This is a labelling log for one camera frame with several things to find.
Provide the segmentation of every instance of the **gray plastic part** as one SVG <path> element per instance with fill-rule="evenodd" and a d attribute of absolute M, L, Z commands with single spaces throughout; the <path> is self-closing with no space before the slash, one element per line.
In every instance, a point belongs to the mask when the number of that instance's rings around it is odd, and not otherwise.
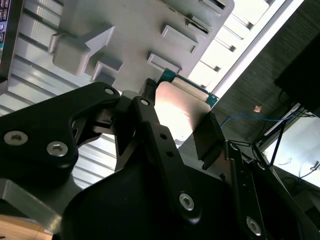
<path fill-rule="evenodd" d="M 212 8 L 219 14 L 223 14 L 225 12 L 226 5 L 223 0 L 200 0 L 208 7 Z"/>
<path fill-rule="evenodd" d="M 70 36 L 60 37 L 56 43 L 53 64 L 57 67 L 80 76 L 84 73 L 90 58 L 90 48 L 83 42 Z"/>
<path fill-rule="evenodd" d="M 101 50 L 123 62 L 119 73 L 112 74 L 113 87 L 138 92 L 146 79 L 157 81 L 162 75 L 159 68 L 148 63 L 150 53 L 180 68 L 179 74 L 187 78 L 234 9 L 233 0 L 225 0 L 223 14 L 199 0 L 165 2 L 176 11 L 160 0 L 67 0 L 59 30 L 82 36 L 101 23 L 114 26 L 108 46 Z M 190 15 L 211 27 L 207 37 L 186 25 Z M 162 37 L 166 25 L 195 41 L 194 51 L 188 52 Z M 96 64 L 90 61 L 85 73 L 92 76 Z"/>
<path fill-rule="evenodd" d="M 108 45 L 114 29 L 104 25 L 78 38 L 68 35 L 57 38 L 54 35 L 51 38 L 54 50 L 50 50 L 53 52 L 53 64 L 73 75 L 82 75 L 91 56 Z"/>
<path fill-rule="evenodd" d="M 119 73 L 122 65 L 123 65 L 122 61 L 108 54 L 104 54 L 96 63 L 91 81 L 94 81 L 101 72 L 104 72 L 108 75 L 115 75 Z"/>
<path fill-rule="evenodd" d="M 189 53 L 193 51 L 198 46 L 198 43 L 191 38 L 183 35 L 181 32 L 175 30 L 172 26 L 166 25 L 162 31 L 162 37 L 170 41 L 171 43 L 177 45 Z"/>
<path fill-rule="evenodd" d="M 93 82 L 101 82 L 112 86 L 115 82 L 115 78 L 104 72 L 100 72 L 100 74 L 94 79 Z"/>
<path fill-rule="evenodd" d="M 178 73 L 180 68 L 168 62 L 167 60 L 161 58 L 160 56 L 155 55 L 154 53 L 150 54 L 148 59 L 148 64 L 155 67 L 160 71 L 164 71 L 165 69 L 170 69 L 171 71 Z"/>

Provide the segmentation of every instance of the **wooden surface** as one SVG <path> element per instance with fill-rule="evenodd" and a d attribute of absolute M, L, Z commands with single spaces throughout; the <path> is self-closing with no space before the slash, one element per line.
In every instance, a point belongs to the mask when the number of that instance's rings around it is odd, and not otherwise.
<path fill-rule="evenodd" d="M 0 237 L 5 240 L 51 240 L 52 235 L 38 224 L 0 215 Z"/>

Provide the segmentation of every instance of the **metal plate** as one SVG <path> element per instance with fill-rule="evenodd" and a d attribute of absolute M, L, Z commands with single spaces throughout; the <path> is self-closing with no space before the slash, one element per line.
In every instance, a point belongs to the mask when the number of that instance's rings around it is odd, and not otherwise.
<path fill-rule="evenodd" d="M 170 129 L 177 146 L 187 140 L 211 109 L 204 101 L 169 82 L 161 82 L 157 87 L 154 108 L 160 123 Z"/>

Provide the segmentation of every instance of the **screw hole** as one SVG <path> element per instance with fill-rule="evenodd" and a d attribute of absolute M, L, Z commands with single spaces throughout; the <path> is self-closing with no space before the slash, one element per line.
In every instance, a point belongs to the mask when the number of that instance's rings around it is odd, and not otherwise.
<path fill-rule="evenodd" d="M 160 137 L 161 137 L 162 139 L 164 139 L 164 140 L 167 140 L 167 139 L 168 139 L 167 136 L 164 135 L 163 133 L 160 134 Z"/>
<path fill-rule="evenodd" d="M 11 140 L 17 140 L 17 141 L 21 141 L 22 137 L 19 134 L 15 134 L 11 136 Z"/>
<path fill-rule="evenodd" d="M 172 158 L 174 156 L 174 153 L 172 151 L 167 151 L 166 154 L 168 157 Z"/>
<path fill-rule="evenodd" d="M 59 152 L 62 152 L 63 148 L 60 145 L 55 145 L 52 147 L 53 150 L 57 150 Z"/>
<path fill-rule="evenodd" d="M 78 133 L 78 128 L 73 128 L 72 129 L 72 134 L 73 134 L 74 137 L 77 136 L 77 133 Z"/>

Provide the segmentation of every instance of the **metal rod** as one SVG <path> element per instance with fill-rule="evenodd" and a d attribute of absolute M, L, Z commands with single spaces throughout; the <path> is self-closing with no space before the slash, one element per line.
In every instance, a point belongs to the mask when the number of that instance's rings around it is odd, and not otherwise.
<path fill-rule="evenodd" d="M 275 162 L 275 159 L 276 159 L 276 155 L 277 155 L 277 152 L 278 152 L 278 148 L 279 148 L 279 145 L 280 145 L 280 142 L 281 142 L 281 138 L 282 138 L 282 135 L 284 134 L 284 131 L 285 131 L 285 128 L 286 128 L 286 123 L 287 123 L 286 120 L 281 123 L 280 133 L 279 133 L 278 139 L 276 141 L 275 148 L 274 148 L 274 151 L 273 151 L 273 154 L 272 154 L 272 158 L 271 158 L 271 161 L 270 161 L 270 164 L 269 164 L 270 167 L 274 165 L 274 162 Z"/>

